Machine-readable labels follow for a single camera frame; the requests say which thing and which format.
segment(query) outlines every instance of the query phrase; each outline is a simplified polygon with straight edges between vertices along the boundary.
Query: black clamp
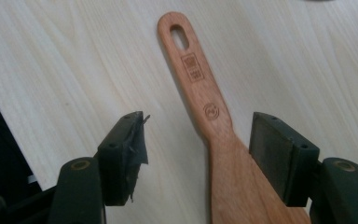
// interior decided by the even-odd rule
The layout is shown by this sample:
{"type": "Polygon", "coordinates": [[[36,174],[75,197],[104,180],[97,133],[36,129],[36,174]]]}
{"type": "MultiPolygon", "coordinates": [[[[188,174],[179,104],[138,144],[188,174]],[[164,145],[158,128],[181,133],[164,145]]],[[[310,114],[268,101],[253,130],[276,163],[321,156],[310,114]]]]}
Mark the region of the black clamp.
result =
{"type": "Polygon", "coordinates": [[[0,223],[104,224],[104,206],[122,206],[148,163],[142,111],[122,117],[93,158],[68,161],[57,186],[9,208],[0,197],[0,223]]]}
{"type": "Polygon", "coordinates": [[[249,151],[286,206],[312,199],[313,224],[358,223],[358,164],[318,161],[312,142],[281,119],[254,113],[249,151]]]}

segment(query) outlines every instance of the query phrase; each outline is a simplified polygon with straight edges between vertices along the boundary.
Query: wooden handle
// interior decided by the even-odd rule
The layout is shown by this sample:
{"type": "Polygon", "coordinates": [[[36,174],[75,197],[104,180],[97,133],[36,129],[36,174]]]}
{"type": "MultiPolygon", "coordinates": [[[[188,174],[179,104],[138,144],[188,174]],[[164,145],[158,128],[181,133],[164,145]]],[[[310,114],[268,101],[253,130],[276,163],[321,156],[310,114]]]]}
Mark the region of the wooden handle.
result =
{"type": "Polygon", "coordinates": [[[225,101],[187,17],[178,12],[165,14],[158,22],[158,33],[205,137],[214,139],[232,130],[225,101]],[[176,47],[171,35],[173,29],[183,31],[188,41],[187,49],[176,47]]]}
{"type": "Polygon", "coordinates": [[[232,129],[225,101],[185,15],[170,12],[158,22],[186,99],[209,141],[213,224],[310,223],[302,208],[287,208],[232,129]],[[176,47],[172,29],[182,29],[187,49],[176,47]]]}

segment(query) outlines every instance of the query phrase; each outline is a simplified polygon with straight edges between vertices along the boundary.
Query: hanging hole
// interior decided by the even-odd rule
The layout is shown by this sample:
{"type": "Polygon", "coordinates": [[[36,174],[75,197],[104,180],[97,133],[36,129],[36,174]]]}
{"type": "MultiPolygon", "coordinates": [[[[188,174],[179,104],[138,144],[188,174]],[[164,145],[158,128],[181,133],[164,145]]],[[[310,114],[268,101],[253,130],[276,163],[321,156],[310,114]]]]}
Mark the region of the hanging hole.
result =
{"type": "Polygon", "coordinates": [[[174,25],[171,28],[171,36],[177,48],[188,49],[188,40],[182,26],[174,25]]]}

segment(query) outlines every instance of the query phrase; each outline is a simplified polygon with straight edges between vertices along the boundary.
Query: wooden surface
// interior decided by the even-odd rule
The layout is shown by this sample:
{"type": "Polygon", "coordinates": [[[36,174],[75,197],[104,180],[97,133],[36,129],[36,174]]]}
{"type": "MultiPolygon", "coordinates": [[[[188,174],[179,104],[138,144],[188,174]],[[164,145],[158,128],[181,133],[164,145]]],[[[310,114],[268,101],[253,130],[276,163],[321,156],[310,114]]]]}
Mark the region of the wooden surface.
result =
{"type": "Polygon", "coordinates": [[[158,34],[195,124],[207,140],[212,223],[310,222],[304,209],[282,203],[234,133],[225,100],[186,15],[162,16],[158,34]],[[173,30],[181,33],[182,47],[175,43],[173,30]]]}
{"type": "Polygon", "coordinates": [[[158,41],[187,15],[248,145],[254,111],[358,163],[358,1],[0,1],[0,109],[43,189],[143,110],[149,165],[108,222],[208,223],[207,148],[158,41]]]}

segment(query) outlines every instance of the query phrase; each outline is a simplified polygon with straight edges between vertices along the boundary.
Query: light wood table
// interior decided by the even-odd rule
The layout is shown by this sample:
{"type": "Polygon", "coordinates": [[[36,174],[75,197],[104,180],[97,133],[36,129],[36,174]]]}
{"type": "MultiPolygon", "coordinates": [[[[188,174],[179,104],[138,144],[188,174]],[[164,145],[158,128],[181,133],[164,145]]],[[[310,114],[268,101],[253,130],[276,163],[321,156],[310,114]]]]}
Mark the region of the light wood table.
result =
{"type": "Polygon", "coordinates": [[[149,165],[110,223],[207,223],[207,149],[157,35],[188,16],[249,143],[254,111],[358,163],[358,1],[0,1],[0,110],[43,189],[132,111],[149,165]]]}

